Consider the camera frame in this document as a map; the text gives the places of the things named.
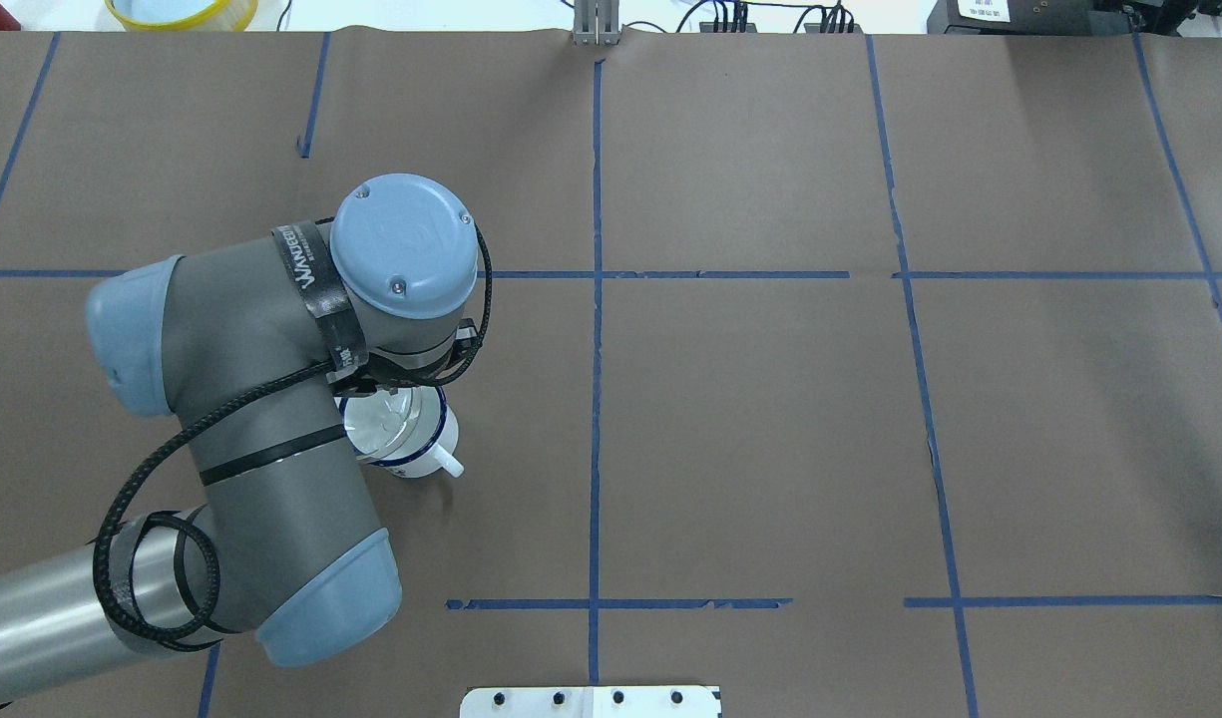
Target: cable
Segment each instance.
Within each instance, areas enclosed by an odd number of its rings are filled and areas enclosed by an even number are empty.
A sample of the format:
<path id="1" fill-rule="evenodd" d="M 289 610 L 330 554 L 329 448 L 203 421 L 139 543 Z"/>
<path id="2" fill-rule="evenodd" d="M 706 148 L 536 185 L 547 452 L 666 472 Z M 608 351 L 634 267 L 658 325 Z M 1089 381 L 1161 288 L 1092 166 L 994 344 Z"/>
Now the cable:
<path id="1" fill-rule="evenodd" d="M 193 421 L 189 426 L 183 427 L 181 432 L 167 440 L 153 454 L 147 455 L 145 460 L 142 460 L 141 465 L 132 471 L 132 475 L 127 477 L 127 482 L 123 482 L 119 493 L 114 497 L 114 503 L 105 512 L 105 519 L 100 523 L 100 531 L 97 532 L 95 543 L 92 546 L 92 587 L 95 587 L 95 600 L 100 602 L 100 609 L 105 611 L 105 615 L 110 618 L 110 622 L 116 623 L 119 628 L 134 636 L 158 642 L 176 641 L 186 637 L 210 622 L 215 602 L 220 598 L 220 560 L 215 556 L 215 545 L 208 535 L 199 528 L 186 521 L 170 524 L 171 528 L 176 528 L 176 530 L 197 542 L 198 549 L 204 556 L 204 567 L 208 569 L 208 591 L 205 591 L 204 598 L 198 604 L 198 611 L 193 612 L 189 622 L 178 624 L 176 628 L 163 628 L 155 626 L 153 623 L 147 623 L 144 618 L 134 617 L 126 608 L 122 608 L 117 597 L 114 596 L 114 586 L 110 581 L 110 549 L 114 546 L 114 536 L 117 536 L 119 532 L 119 523 L 122 521 L 122 515 L 127 513 L 127 507 L 132 504 L 132 499 L 136 498 L 137 492 L 144 486 L 145 479 L 149 479 L 149 474 L 154 469 L 158 469 L 164 460 L 167 460 L 169 455 L 175 454 L 182 446 L 198 437 L 200 432 L 208 431 L 209 427 L 215 426 L 221 419 L 227 418 L 255 399 L 276 394 L 279 391 L 316 377 L 319 374 L 332 371 L 334 368 L 335 365 L 331 361 L 320 361 L 313 364 L 310 368 L 301 369 L 301 371 L 287 374 L 285 377 L 264 382 L 242 392 L 242 394 L 229 399 L 225 404 L 218 405 L 209 414 Z"/>
<path id="2" fill-rule="evenodd" d="M 843 33 L 854 32 L 854 15 L 838 2 L 833 6 L 833 12 L 829 13 L 829 26 L 820 27 L 819 32 L 826 32 L 830 35 L 842 35 Z"/>
<path id="3" fill-rule="evenodd" d="M 808 6 L 808 9 L 802 10 L 802 16 L 799 18 L 797 18 L 797 24 L 793 26 L 793 28 L 792 28 L 793 35 L 796 35 L 797 31 L 799 31 L 802 28 L 802 24 L 807 22 L 807 15 L 809 15 L 811 12 L 811 10 L 819 10 L 819 13 L 821 15 L 821 17 L 819 20 L 820 24 L 824 23 L 824 22 L 826 22 L 826 20 L 829 20 L 829 9 L 825 9 L 822 5 L 811 5 L 811 6 Z"/>
<path id="4" fill-rule="evenodd" d="M 274 32 L 281 32 L 282 31 L 282 20 L 285 20 L 287 17 L 287 13 L 291 11 L 291 4 L 295 2 L 295 1 L 296 0 L 287 0 L 287 4 L 285 6 L 285 9 L 282 9 L 282 15 L 279 15 L 279 23 L 276 26 L 274 26 Z"/>
<path id="5" fill-rule="evenodd" d="M 726 23 L 728 23 L 730 21 L 726 18 L 726 15 L 725 15 L 726 13 L 725 0 L 700 0 L 700 1 L 695 2 L 694 5 L 689 6 L 689 10 L 687 10 L 687 13 L 684 13 L 682 16 L 682 22 L 677 23 L 677 31 L 676 32 L 681 32 L 682 28 L 687 27 L 687 20 L 689 20 L 689 17 L 692 17 L 692 15 L 694 15 L 694 10 L 699 10 L 701 6 L 704 6 L 706 4 L 710 4 L 710 2 L 712 4 L 712 26 L 714 27 L 716 26 L 716 6 L 719 6 L 719 5 L 721 7 L 721 23 L 723 26 Z"/>
<path id="6" fill-rule="evenodd" d="M 665 33 L 668 32 L 665 28 L 661 28 L 661 27 L 656 26 L 656 23 L 649 22 L 648 20 L 634 20 L 633 22 L 631 22 L 631 23 L 628 23 L 628 24 L 626 24 L 623 27 L 633 27 L 633 26 L 646 26 L 646 27 L 656 28 L 659 32 L 665 32 Z"/>
<path id="7" fill-rule="evenodd" d="M 750 0 L 744 2 L 744 5 L 756 5 L 759 9 L 814 9 L 814 5 L 793 5 L 787 2 L 758 2 Z"/>

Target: white metal plate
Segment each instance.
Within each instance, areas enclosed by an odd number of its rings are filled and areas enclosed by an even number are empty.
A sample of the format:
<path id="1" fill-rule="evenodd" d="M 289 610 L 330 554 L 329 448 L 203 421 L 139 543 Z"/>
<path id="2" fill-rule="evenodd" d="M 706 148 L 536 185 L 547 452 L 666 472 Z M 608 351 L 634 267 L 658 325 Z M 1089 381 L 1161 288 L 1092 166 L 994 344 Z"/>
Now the white metal plate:
<path id="1" fill-rule="evenodd" d="M 474 689 L 459 718 L 720 718 L 715 686 L 552 686 Z"/>

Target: black strap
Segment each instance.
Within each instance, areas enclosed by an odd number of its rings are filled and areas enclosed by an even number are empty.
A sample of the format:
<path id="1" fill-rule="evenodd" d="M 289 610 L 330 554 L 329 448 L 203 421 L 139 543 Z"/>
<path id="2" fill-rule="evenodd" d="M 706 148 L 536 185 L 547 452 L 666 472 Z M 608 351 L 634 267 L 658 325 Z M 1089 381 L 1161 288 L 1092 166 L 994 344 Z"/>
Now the black strap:
<path id="1" fill-rule="evenodd" d="M 287 269 L 287 278 L 301 292 L 306 309 L 318 322 L 318 332 L 336 365 L 334 380 L 349 376 L 367 363 L 367 337 L 318 225 L 297 222 L 274 227 L 274 244 Z"/>
<path id="2" fill-rule="evenodd" d="M 296 437 L 295 440 L 284 441 L 282 443 L 276 443 L 269 448 L 253 451 L 253 453 L 247 455 L 240 455 L 240 458 L 227 460 L 220 466 L 213 466 L 205 471 L 200 471 L 198 476 L 204 482 L 204 486 L 210 486 L 218 481 L 224 481 L 227 477 L 240 476 L 240 474 L 251 471 L 251 469 L 268 466 L 277 459 L 286 459 L 287 455 L 299 454 L 303 453 L 303 451 L 314 449 L 314 447 L 342 440 L 346 436 L 349 435 L 346 435 L 343 424 L 336 424 L 336 426 L 332 427 L 319 429 L 315 432 L 309 432 L 308 435 Z"/>

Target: metal clamp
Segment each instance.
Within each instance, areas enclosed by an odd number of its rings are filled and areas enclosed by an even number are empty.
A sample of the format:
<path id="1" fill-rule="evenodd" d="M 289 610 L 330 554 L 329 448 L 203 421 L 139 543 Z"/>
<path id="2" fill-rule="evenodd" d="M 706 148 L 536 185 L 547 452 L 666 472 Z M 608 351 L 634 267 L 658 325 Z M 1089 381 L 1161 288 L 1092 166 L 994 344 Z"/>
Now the metal clamp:
<path id="1" fill-rule="evenodd" d="M 576 45 L 618 45 L 620 0 L 573 0 Z"/>

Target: white bracket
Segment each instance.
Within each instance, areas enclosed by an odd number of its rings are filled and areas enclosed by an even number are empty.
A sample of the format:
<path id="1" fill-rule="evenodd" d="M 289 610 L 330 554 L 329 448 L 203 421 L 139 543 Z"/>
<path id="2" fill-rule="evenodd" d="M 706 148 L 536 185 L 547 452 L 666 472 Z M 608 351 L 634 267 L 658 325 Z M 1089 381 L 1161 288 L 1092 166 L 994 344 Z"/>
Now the white bracket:
<path id="1" fill-rule="evenodd" d="M 720 718 L 712 686 L 555 686 L 474 689 L 459 718 Z"/>
<path id="2" fill-rule="evenodd" d="M 620 0 L 573 0 L 576 45 L 618 45 Z"/>

